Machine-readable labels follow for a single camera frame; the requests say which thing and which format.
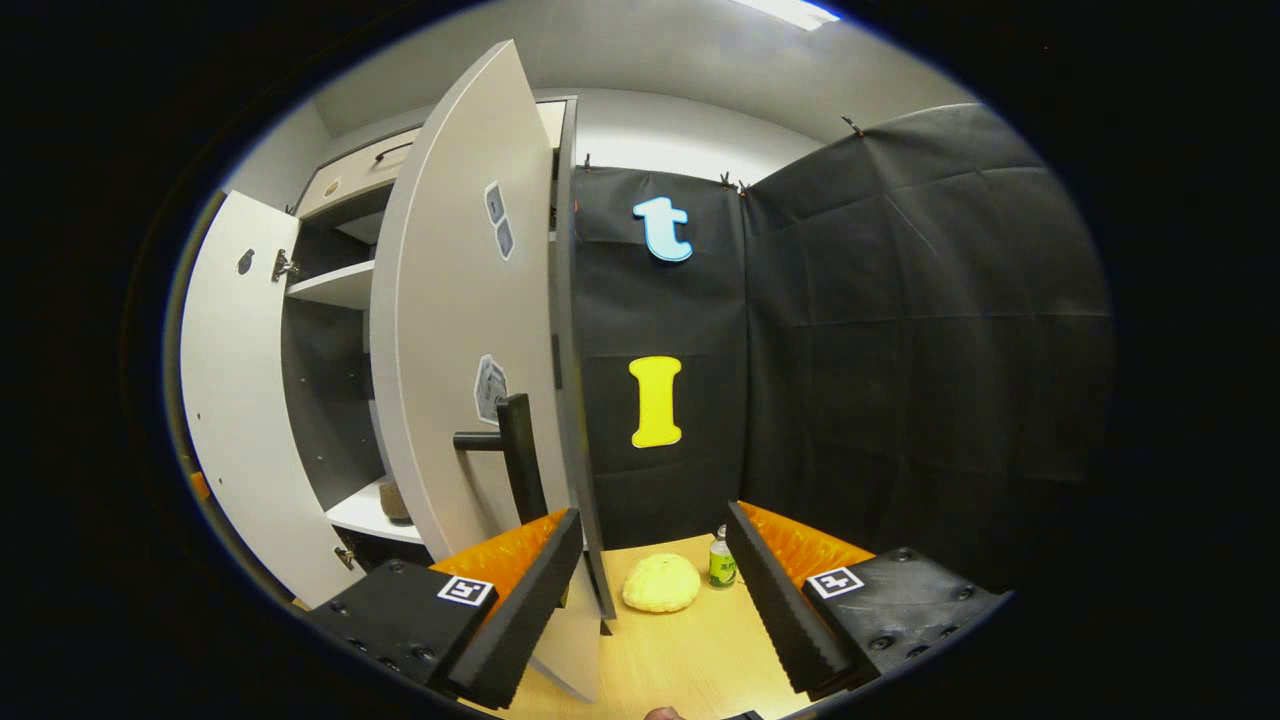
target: brown object on shelf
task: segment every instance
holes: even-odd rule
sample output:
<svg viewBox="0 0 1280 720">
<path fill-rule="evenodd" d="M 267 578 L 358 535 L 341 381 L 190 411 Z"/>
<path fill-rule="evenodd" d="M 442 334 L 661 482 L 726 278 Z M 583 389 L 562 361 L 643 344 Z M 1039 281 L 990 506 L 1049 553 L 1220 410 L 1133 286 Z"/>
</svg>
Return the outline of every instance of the brown object on shelf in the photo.
<svg viewBox="0 0 1280 720">
<path fill-rule="evenodd" d="M 378 486 L 378 497 L 383 502 L 383 512 L 387 514 L 387 519 L 392 523 L 410 523 L 408 507 L 404 506 L 404 498 L 401 497 L 399 487 L 396 480 L 385 482 Z"/>
</svg>

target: ceiling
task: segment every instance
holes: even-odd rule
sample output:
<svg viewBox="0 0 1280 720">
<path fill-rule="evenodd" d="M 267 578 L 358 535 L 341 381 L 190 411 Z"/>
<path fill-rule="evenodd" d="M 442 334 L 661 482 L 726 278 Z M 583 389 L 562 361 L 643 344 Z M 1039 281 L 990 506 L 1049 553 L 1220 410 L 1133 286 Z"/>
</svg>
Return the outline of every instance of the ceiling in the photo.
<svg viewBox="0 0 1280 720">
<path fill-rule="evenodd" d="M 852 22 L 805 32 L 730 0 L 502 0 L 454 14 L 320 91 L 330 135 L 436 102 L 495 42 L 534 88 L 655 92 L 737 110 L 819 142 L 972 101 L 938 70 Z"/>
</svg>

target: cabinet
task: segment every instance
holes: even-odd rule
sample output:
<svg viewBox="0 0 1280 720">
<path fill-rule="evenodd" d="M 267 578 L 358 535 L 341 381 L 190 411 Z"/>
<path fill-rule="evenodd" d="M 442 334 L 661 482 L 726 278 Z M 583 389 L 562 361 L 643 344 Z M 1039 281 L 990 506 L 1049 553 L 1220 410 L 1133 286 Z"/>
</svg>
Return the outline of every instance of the cabinet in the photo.
<svg viewBox="0 0 1280 720">
<path fill-rule="evenodd" d="M 502 42 L 421 128 L 321 167 L 296 217 L 237 192 L 219 209 L 184 302 L 188 425 L 232 524 L 307 605 L 364 574 L 337 529 L 440 560 L 518 524 L 502 459 L 452 446 L 454 432 L 494 429 L 475 400 L 483 356 L 530 397 L 548 506 L 577 506 L 598 550 L 580 396 L 559 373 L 573 359 L 558 341 L 571 328 L 554 208 L 568 199 L 573 108 L 535 102 Z M 383 515 L 381 482 L 411 527 Z M 590 700 L 581 671 L 566 673 L 594 667 L 600 607 L 573 610 L 557 610 L 534 659 Z"/>
</svg>

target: open cabinet door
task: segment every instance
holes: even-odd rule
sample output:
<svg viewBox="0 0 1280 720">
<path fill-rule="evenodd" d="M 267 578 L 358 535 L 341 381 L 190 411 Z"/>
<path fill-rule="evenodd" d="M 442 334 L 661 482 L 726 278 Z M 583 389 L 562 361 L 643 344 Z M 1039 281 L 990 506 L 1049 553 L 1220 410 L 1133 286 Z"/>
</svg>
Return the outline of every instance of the open cabinet door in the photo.
<svg viewBox="0 0 1280 720">
<path fill-rule="evenodd" d="M 284 404 L 278 251 L 298 219 L 238 192 L 209 227 L 182 315 L 182 400 L 218 505 L 266 569 L 315 607 L 365 577 L 307 480 Z"/>
<path fill-rule="evenodd" d="M 477 386 L 529 396 L 547 506 L 570 505 L 550 337 L 552 156 L 516 46 L 500 42 L 428 117 L 383 219 L 370 299 L 378 419 L 436 561 L 520 524 L 502 454 L 453 447 L 456 432 L 498 429 Z M 584 574 L 580 564 L 572 587 Z M 553 616 L 534 665 L 594 700 L 599 609 L 588 602 L 572 621 Z"/>
</svg>

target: bottle label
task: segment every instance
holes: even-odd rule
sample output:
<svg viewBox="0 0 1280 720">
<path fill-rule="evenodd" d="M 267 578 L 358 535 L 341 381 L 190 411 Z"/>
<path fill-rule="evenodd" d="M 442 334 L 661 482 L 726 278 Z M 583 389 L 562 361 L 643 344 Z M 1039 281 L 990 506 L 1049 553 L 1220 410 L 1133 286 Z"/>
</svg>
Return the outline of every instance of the bottle label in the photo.
<svg viewBox="0 0 1280 720">
<path fill-rule="evenodd" d="M 727 588 L 737 579 L 737 564 L 730 555 L 712 553 L 708 580 L 713 588 Z"/>
</svg>

